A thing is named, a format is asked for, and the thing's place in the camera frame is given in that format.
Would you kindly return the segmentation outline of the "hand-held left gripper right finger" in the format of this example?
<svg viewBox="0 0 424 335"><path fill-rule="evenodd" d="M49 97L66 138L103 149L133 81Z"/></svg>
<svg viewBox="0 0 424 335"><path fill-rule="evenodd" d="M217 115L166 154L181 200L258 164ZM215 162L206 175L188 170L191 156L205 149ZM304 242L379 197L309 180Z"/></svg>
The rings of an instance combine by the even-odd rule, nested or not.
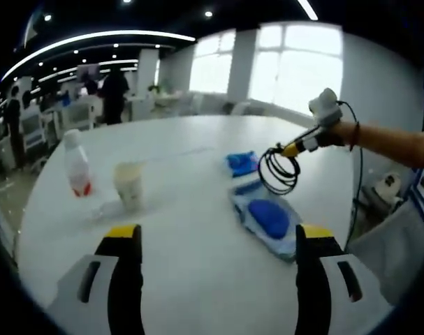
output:
<svg viewBox="0 0 424 335"><path fill-rule="evenodd" d="M372 332L392 310L377 277L328 229L302 223L295 234L296 334Z"/></svg>

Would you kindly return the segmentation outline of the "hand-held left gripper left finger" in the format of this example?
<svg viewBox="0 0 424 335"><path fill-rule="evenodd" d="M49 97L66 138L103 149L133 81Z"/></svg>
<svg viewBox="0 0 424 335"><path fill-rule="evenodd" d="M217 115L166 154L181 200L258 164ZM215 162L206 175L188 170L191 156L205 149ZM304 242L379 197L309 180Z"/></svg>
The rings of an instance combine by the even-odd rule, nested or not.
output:
<svg viewBox="0 0 424 335"><path fill-rule="evenodd" d="M112 228L58 281L47 311L66 334L144 334L142 229Z"/></svg>

